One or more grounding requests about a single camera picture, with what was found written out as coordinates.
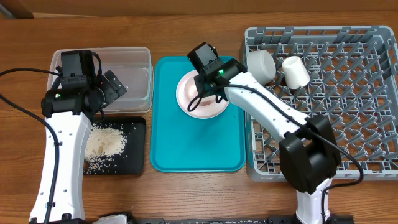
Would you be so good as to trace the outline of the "white cup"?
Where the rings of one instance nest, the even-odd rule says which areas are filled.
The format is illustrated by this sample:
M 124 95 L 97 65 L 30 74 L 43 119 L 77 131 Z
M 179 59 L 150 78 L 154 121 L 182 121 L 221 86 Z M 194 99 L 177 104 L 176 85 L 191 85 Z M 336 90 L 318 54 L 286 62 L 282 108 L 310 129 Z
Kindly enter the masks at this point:
M 282 62 L 284 78 L 288 88 L 296 90 L 310 82 L 310 75 L 298 56 L 291 56 Z

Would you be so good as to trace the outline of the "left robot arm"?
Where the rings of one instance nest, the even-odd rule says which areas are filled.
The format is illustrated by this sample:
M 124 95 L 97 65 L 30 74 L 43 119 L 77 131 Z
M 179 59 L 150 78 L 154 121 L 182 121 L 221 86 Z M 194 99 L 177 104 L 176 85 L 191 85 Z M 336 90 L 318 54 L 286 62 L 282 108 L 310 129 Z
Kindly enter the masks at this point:
M 80 223 L 85 149 L 96 113 L 127 92 L 115 74 L 102 71 L 90 50 L 61 53 L 60 76 L 41 102 L 46 145 L 39 194 L 30 223 Z

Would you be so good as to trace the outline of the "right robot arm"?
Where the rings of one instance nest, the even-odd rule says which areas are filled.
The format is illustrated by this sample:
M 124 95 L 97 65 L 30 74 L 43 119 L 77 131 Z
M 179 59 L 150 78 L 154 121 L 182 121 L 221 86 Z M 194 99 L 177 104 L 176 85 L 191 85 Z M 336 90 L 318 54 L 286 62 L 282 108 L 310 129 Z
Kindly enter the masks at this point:
M 242 63 L 222 61 L 206 42 L 187 57 L 198 73 L 194 77 L 198 95 L 188 111 L 194 111 L 202 98 L 215 95 L 250 114 L 279 143 L 280 169 L 297 191 L 297 221 L 326 223 L 330 217 L 326 193 L 341 162 L 329 120 L 321 114 L 309 117 L 285 104 Z

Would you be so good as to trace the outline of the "brown food scrap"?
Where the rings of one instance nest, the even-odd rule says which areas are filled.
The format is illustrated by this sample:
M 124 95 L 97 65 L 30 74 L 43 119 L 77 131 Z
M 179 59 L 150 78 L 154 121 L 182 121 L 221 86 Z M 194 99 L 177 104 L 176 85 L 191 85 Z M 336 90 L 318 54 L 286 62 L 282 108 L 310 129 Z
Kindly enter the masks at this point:
M 83 166 L 83 170 L 87 171 L 90 167 L 90 163 L 85 159 L 84 160 L 84 166 Z

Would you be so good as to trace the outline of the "pink bowl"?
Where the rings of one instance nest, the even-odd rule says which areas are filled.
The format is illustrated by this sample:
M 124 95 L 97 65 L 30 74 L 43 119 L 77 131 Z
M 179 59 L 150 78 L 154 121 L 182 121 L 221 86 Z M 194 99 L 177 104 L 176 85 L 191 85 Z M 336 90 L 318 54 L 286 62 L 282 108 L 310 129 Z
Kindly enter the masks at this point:
M 191 76 L 186 84 L 185 84 L 185 88 L 184 88 L 184 94 L 186 99 L 188 100 L 188 103 L 191 102 L 194 97 L 196 97 L 198 95 L 198 91 L 195 85 L 195 81 L 194 81 L 194 77 Z M 207 96 L 207 97 L 203 97 L 201 99 L 201 102 L 199 103 L 200 106 L 208 106 L 212 103 L 215 103 L 215 96 Z

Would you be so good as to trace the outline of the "grey bowl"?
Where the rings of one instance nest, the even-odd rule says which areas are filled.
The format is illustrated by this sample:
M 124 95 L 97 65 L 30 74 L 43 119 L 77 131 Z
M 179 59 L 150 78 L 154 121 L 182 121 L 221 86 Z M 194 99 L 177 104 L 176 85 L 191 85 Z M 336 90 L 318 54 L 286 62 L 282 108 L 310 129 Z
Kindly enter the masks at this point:
M 265 85 L 276 76 L 276 67 L 272 55 L 266 50 L 257 50 L 247 54 L 247 67 L 253 77 Z

